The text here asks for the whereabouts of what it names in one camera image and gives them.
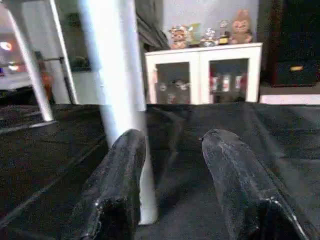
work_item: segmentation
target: brown teddy bear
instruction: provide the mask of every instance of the brown teddy bear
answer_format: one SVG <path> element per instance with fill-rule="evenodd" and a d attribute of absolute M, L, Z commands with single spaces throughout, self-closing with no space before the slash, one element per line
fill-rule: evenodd
<path fill-rule="evenodd" d="M 239 9 L 236 13 L 235 20 L 232 24 L 233 35 L 231 36 L 232 44 L 247 44 L 253 39 L 250 30 L 251 19 L 246 9 Z"/>
<path fill-rule="evenodd" d="M 190 30 L 185 25 L 172 27 L 169 30 L 173 39 L 171 49 L 185 49 L 187 47 L 187 34 Z"/>

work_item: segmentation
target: gray wall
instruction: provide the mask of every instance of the gray wall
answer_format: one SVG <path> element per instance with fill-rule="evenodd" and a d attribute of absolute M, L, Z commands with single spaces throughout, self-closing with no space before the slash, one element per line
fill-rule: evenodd
<path fill-rule="evenodd" d="M 238 9 L 248 9 L 256 39 L 259 0 L 163 0 L 163 31 L 174 25 L 201 24 L 201 31 L 213 28 L 219 31 L 219 22 L 231 22 Z"/>

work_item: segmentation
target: white metal pole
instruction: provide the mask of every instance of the white metal pole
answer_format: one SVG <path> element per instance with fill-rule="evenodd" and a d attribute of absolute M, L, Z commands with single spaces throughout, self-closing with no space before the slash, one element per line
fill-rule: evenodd
<path fill-rule="evenodd" d="M 109 144 L 128 129 L 146 134 L 134 0 L 81 0 L 79 9 L 90 60 L 98 72 L 96 85 Z M 153 224 L 158 212 L 148 142 L 140 178 L 140 203 L 140 224 Z"/>
<path fill-rule="evenodd" d="M 23 33 L 22 29 L 19 27 L 19 21 L 15 18 L 13 12 L 10 9 L 7 10 L 17 43 L 19 44 L 24 63 L 31 79 L 33 92 L 40 108 L 42 118 L 46 122 L 52 121 L 54 118 L 50 108 L 50 104 L 47 100 L 42 78 L 40 77 L 39 67 L 34 53 L 31 51 L 28 39 L 24 36 L 26 32 Z"/>
<path fill-rule="evenodd" d="M 62 55 L 64 58 L 63 62 L 64 62 L 66 74 L 68 77 L 68 83 L 69 83 L 70 90 L 71 90 L 72 102 L 73 102 L 73 104 L 79 104 L 78 97 L 77 97 L 77 91 L 76 91 L 76 87 L 75 87 L 75 83 L 74 83 L 74 77 L 72 75 L 72 71 L 71 71 L 71 67 L 70 67 L 70 63 L 69 63 L 66 43 L 65 43 L 63 32 L 62 32 L 62 28 L 61 28 L 61 24 L 60 24 L 60 20 L 59 20 L 59 14 L 58 14 L 55 0 L 50 0 L 50 6 L 52 9 L 54 24 L 55 24 L 56 31 L 58 33 L 60 46 L 61 46 L 61 50 L 62 50 Z"/>

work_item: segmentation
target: toy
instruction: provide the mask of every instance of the toy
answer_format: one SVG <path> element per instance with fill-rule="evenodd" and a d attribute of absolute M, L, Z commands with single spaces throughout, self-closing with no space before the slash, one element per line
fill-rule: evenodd
<path fill-rule="evenodd" d="M 212 30 L 211 28 L 207 28 L 205 30 L 204 36 L 200 40 L 200 46 L 213 47 L 217 44 L 216 41 L 216 31 Z"/>
<path fill-rule="evenodd" d="M 220 37 L 219 37 L 219 45 L 229 44 L 230 32 L 227 31 L 228 21 L 222 20 L 220 22 Z"/>
<path fill-rule="evenodd" d="M 192 30 L 192 27 L 185 25 L 172 27 L 169 30 L 173 39 L 171 49 L 185 49 L 187 47 L 187 35 L 190 30 Z"/>
<path fill-rule="evenodd" d="M 247 44 L 253 39 L 252 32 L 250 30 L 250 16 L 246 9 L 240 9 L 236 13 L 235 20 L 232 24 L 233 35 L 231 36 L 232 44 Z"/>

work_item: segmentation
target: cabinet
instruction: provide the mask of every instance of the cabinet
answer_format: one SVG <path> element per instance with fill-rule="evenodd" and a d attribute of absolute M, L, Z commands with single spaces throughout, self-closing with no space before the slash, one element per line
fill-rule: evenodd
<path fill-rule="evenodd" d="M 262 43 L 145 53 L 151 104 L 257 102 Z"/>

